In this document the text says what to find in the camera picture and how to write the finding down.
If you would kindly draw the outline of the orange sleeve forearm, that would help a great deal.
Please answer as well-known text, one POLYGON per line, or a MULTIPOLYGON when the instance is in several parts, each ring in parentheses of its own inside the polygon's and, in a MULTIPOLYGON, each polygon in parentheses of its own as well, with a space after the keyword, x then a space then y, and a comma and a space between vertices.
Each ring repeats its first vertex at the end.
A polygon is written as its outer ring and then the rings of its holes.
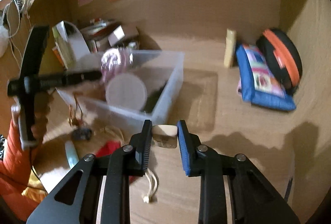
POLYGON ((24 195, 31 174, 29 153, 23 151, 18 127, 11 121, 1 160, 1 198, 21 221, 26 221, 46 197, 43 191, 32 189, 24 195))

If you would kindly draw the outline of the left hand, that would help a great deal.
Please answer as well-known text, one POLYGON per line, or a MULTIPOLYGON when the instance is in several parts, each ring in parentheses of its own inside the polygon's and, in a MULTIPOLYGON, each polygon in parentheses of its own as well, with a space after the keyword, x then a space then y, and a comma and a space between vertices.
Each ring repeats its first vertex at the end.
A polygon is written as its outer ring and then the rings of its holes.
POLYGON ((53 98, 48 93, 38 93, 34 100, 34 118, 35 123, 31 127, 32 134, 36 140, 43 140, 47 132, 48 114, 50 112, 50 103, 53 98))

